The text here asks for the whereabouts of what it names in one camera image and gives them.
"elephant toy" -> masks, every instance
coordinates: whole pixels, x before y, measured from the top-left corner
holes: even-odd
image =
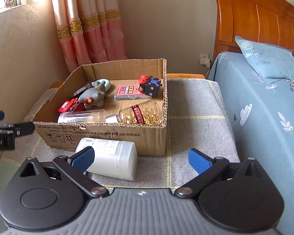
[[[103,105],[103,100],[107,98],[105,82],[102,81],[92,82],[92,88],[87,89],[82,95],[78,98],[80,103],[85,104],[85,108],[92,107],[101,107]]]

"curtain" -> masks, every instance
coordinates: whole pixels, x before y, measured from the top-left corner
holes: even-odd
[[[118,0],[52,0],[69,72],[82,64],[126,59]]]

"white power adapter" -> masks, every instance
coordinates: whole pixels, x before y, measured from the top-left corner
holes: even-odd
[[[200,64],[206,65],[207,68],[210,68],[210,59],[209,58],[201,58]]]

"red circle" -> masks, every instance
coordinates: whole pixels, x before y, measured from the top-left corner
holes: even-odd
[[[147,80],[149,79],[149,76],[148,75],[140,75],[140,78],[143,79],[143,80]]]
[[[87,97],[87,98],[85,99],[85,104],[92,104],[93,101],[94,101],[93,98],[91,98],[91,97]]]
[[[140,84],[145,84],[147,82],[147,80],[145,80],[145,79],[139,79],[138,80],[138,83],[140,83]]]

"beige wall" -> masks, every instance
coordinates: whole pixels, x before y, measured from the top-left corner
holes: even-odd
[[[40,95],[68,70],[51,0],[0,13],[0,110],[22,121]]]
[[[294,0],[287,0],[294,5]],[[206,73],[212,57],[215,0],[118,0],[129,58],[166,58],[168,72]]]

